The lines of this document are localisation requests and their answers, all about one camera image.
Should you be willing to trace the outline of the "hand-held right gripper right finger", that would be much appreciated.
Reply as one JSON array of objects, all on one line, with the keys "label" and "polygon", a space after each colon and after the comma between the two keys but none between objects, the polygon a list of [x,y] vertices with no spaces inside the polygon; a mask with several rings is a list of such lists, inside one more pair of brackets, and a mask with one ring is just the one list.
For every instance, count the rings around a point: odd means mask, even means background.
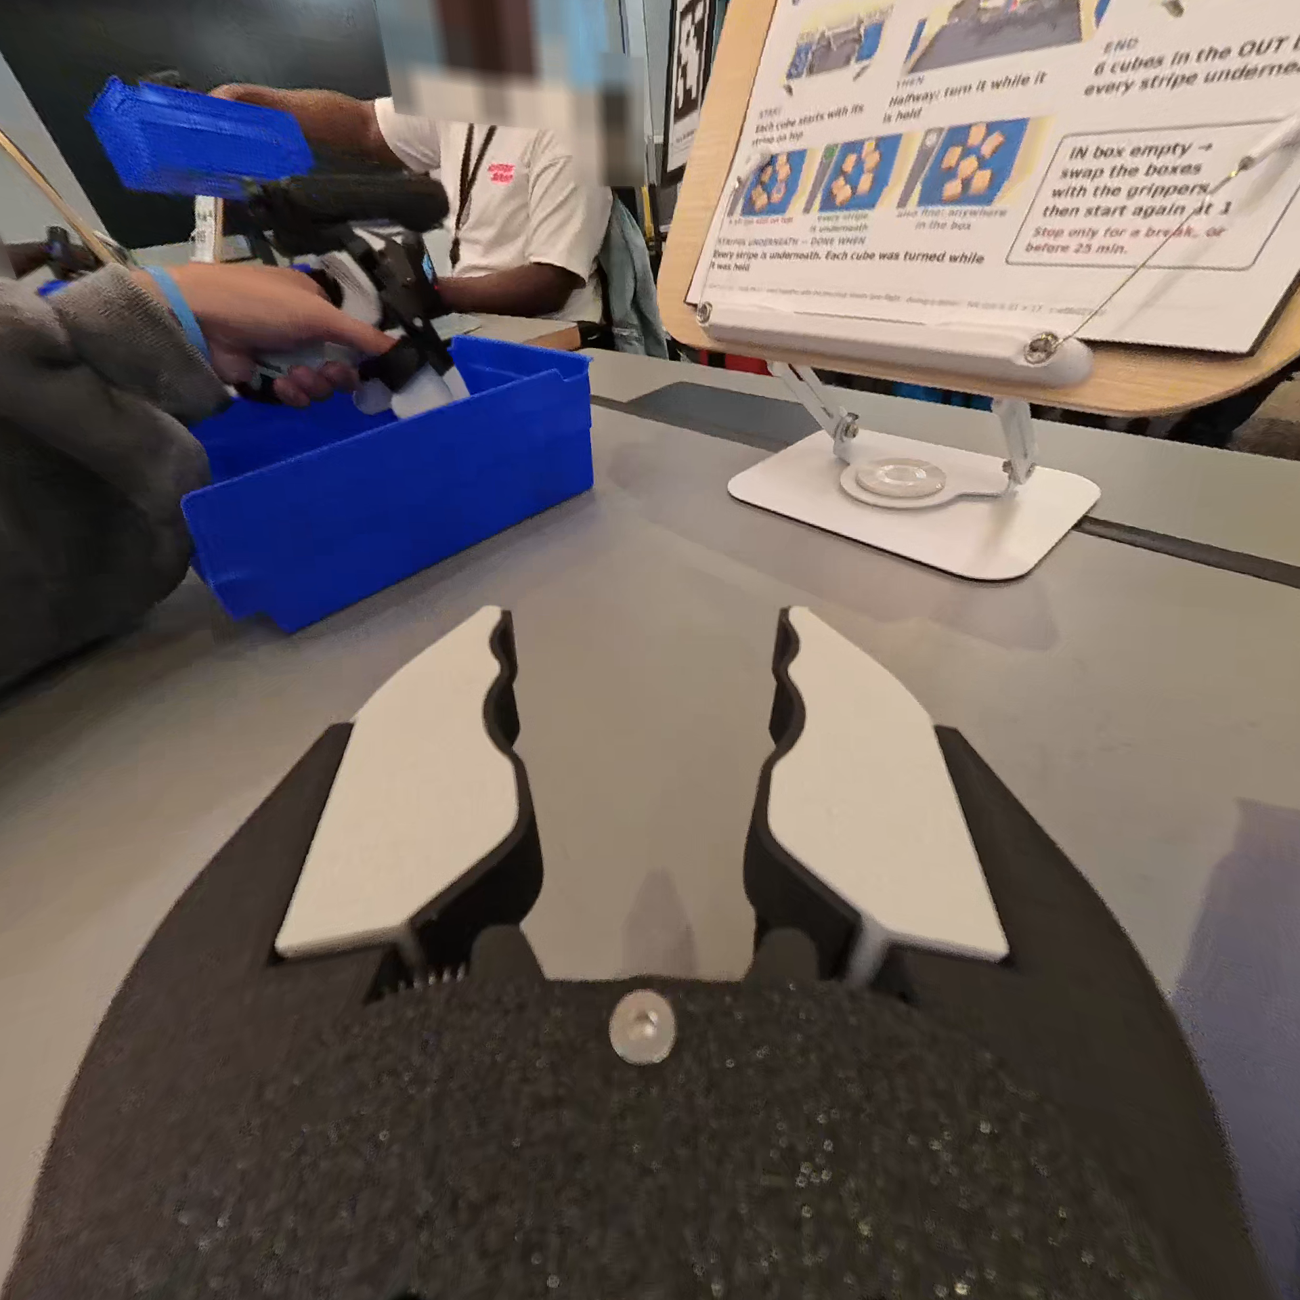
[{"label": "hand-held right gripper right finger", "polygon": [[803,605],[772,658],[744,890],[761,933],[811,942],[822,979],[871,984],[891,951],[988,965],[1011,944],[925,707]]}]

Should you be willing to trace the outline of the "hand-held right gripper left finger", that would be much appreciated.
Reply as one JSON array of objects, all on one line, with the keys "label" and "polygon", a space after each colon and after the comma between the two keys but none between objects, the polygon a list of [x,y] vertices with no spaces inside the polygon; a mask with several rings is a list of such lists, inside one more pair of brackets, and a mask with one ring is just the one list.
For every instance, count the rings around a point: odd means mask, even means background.
[{"label": "hand-held right gripper left finger", "polygon": [[545,883],[516,750],[512,613],[485,605],[403,666],[354,716],[278,959],[365,951],[409,983],[466,971],[480,936],[516,928]]}]

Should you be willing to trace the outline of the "blue plastic bin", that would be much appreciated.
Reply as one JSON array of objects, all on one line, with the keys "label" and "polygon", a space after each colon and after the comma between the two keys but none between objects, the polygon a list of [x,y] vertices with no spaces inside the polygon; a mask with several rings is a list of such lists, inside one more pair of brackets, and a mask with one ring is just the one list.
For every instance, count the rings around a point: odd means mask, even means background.
[{"label": "blue plastic bin", "polygon": [[298,632],[593,487],[587,356],[476,334],[451,353],[469,397],[440,409],[237,398],[194,431],[193,566],[231,617]]},{"label": "blue plastic bin", "polygon": [[111,77],[87,122],[122,187],[134,192],[240,203],[316,167],[293,115],[157,83]]}]

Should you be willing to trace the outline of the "person's left forearm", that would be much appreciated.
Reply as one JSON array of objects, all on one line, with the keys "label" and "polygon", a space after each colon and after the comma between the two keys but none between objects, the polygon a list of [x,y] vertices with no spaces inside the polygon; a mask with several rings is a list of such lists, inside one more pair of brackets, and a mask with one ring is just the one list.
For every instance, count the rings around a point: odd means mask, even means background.
[{"label": "person's left forearm", "polygon": [[229,402],[141,272],[2,292],[2,688],[136,628],[186,580],[191,428]]}]

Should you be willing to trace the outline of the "grey desk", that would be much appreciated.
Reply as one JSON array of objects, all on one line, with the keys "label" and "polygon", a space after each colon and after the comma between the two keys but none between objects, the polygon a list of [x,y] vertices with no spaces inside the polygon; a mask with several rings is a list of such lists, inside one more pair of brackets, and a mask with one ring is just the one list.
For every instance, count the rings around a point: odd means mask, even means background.
[{"label": "grey desk", "polygon": [[592,360],[595,486],[286,635],[189,578],[3,700],[3,1273],[60,1105],[175,900],[331,724],[511,609],[558,979],[736,978],[780,609],[963,733],[1170,994],[1298,1295],[1298,464],[1048,427],[1100,515],[982,586],[730,498],[776,385]]}]

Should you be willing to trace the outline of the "person's left hand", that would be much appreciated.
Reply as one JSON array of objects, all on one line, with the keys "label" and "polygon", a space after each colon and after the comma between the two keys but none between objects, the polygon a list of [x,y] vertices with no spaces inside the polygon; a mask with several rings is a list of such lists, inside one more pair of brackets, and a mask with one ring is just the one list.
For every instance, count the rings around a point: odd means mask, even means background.
[{"label": "person's left hand", "polygon": [[259,362],[275,356],[336,347],[367,360],[396,347],[293,268],[187,264],[174,278],[228,383],[252,382]]}]

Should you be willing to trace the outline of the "blue wristband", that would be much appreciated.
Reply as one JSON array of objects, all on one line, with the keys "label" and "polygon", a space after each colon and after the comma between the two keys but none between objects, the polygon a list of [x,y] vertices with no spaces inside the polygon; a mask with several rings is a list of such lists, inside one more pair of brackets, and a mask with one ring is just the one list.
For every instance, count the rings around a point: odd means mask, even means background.
[{"label": "blue wristband", "polygon": [[209,367],[213,366],[213,352],[195,315],[182,284],[167,268],[144,267],[138,271],[141,283],[155,290],[168,307],[190,349],[194,349]]}]

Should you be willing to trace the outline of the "grey blue jacket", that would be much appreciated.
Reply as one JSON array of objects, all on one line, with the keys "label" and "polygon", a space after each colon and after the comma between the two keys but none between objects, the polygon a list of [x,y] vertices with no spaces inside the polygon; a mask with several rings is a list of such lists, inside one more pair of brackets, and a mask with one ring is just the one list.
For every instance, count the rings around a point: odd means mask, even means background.
[{"label": "grey blue jacket", "polygon": [[612,198],[599,265],[606,282],[614,348],[627,355],[671,359],[660,314],[656,274],[642,225],[619,196]]}]

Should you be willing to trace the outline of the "black and white tag poster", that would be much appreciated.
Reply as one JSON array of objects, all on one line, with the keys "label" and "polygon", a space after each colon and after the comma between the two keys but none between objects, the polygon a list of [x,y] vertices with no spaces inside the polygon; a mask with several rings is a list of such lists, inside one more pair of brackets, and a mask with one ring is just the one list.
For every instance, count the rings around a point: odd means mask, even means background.
[{"label": "black and white tag poster", "polygon": [[715,1],[672,1],[665,64],[661,179],[677,185],[702,120],[713,64]]}]

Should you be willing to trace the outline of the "printed instruction sheet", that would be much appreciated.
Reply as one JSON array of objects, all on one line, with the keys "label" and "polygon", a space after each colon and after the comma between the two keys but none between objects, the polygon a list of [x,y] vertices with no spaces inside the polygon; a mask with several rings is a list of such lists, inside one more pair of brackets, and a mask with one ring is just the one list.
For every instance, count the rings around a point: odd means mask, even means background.
[{"label": "printed instruction sheet", "polygon": [[1292,1],[778,3],[687,301],[1249,355],[1298,107]]}]

